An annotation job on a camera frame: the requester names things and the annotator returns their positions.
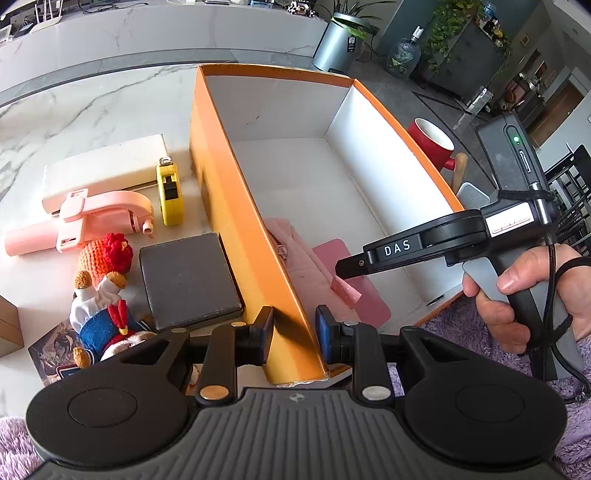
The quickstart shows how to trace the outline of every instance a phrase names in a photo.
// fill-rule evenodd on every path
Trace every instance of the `finger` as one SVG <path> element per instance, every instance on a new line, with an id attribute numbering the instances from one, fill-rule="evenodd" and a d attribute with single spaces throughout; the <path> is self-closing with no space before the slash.
<path id="1" fill-rule="evenodd" d="M 556 245 L 556 268 L 578 256 L 580 255 L 568 245 Z M 531 288 L 540 281 L 548 280 L 549 269 L 548 247 L 534 247 L 523 252 L 513 265 L 499 276 L 496 286 L 501 293 L 511 295 Z"/>
<path id="2" fill-rule="evenodd" d="M 464 295 L 466 295 L 466 297 L 475 297 L 478 291 L 480 290 L 478 284 L 474 280 L 472 280 L 472 278 L 468 276 L 468 274 L 465 273 L 464 278 L 462 279 L 462 288 L 464 290 Z"/>
<path id="3" fill-rule="evenodd" d="M 512 343 L 502 343 L 501 348 L 508 353 L 524 353 L 526 349 L 526 345 L 514 345 Z"/>
<path id="4" fill-rule="evenodd" d="M 488 326 L 504 325 L 515 320 L 515 312 L 510 305 L 489 299 L 482 290 L 476 295 L 476 308 Z"/>
<path id="5" fill-rule="evenodd" d="M 489 325 L 491 335 L 503 345 L 525 345 L 530 341 L 530 329 L 517 322 Z"/>

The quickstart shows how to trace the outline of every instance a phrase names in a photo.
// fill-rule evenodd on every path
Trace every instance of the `trash can label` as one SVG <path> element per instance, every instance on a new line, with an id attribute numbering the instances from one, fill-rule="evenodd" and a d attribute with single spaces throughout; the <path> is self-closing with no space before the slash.
<path id="1" fill-rule="evenodd" d="M 355 51 L 355 43 L 357 42 L 357 37 L 355 35 L 350 35 L 349 39 L 347 40 L 347 53 L 351 53 Z"/>

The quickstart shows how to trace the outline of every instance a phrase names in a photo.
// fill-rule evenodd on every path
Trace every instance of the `door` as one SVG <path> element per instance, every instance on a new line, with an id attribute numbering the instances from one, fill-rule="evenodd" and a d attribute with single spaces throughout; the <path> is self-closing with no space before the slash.
<path id="1" fill-rule="evenodd" d="M 528 128 L 535 148 L 542 146 L 542 143 L 548 140 L 548 137 L 562 125 L 581 100 L 583 95 L 570 82 L 550 98 L 542 116 Z"/>

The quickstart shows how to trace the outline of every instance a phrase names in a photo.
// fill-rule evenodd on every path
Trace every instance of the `white marble surface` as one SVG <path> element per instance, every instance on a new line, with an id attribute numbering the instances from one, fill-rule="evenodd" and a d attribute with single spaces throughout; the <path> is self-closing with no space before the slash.
<path id="1" fill-rule="evenodd" d="M 234 48 L 311 57 L 326 28 L 319 18 L 281 9 L 147 3 L 92 15 L 73 12 L 0 47 L 0 91 L 63 68 L 142 52 Z"/>
<path id="2" fill-rule="evenodd" d="M 142 191 L 155 206 L 155 234 L 153 241 L 141 234 L 128 237 L 136 256 L 124 297 L 134 313 L 147 313 L 139 248 L 209 231 L 188 152 L 194 80 L 195 68 L 188 66 L 132 70 L 55 87 L 0 109 L 0 236 L 46 218 L 40 186 L 47 163 L 164 134 L 181 171 L 186 219 L 179 227 L 164 227 L 157 192 Z M 67 318 L 76 264 L 76 252 L 47 250 L 11 258 L 0 247 L 0 295 L 18 306 L 25 341 L 24 349 L 0 358 L 0 416 L 23 416 L 42 388 L 27 347 Z M 262 369 L 252 369 L 241 381 L 265 385 Z"/>

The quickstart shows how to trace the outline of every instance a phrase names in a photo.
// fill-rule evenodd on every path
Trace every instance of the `stuffed toy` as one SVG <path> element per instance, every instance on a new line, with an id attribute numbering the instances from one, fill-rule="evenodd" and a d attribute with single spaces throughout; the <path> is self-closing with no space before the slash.
<path id="1" fill-rule="evenodd" d="M 99 282 L 109 272 L 122 275 L 129 273 L 134 251 L 122 233 L 110 233 L 105 238 L 93 240 L 85 245 L 78 257 L 78 269 L 87 271 L 92 284 Z"/>
<path id="2" fill-rule="evenodd" d="M 96 288 L 89 272 L 81 270 L 76 274 L 70 324 L 84 346 L 73 351 L 78 367 L 89 367 L 155 335 L 134 320 L 119 296 L 125 286 L 119 272 L 107 273 Z"/>

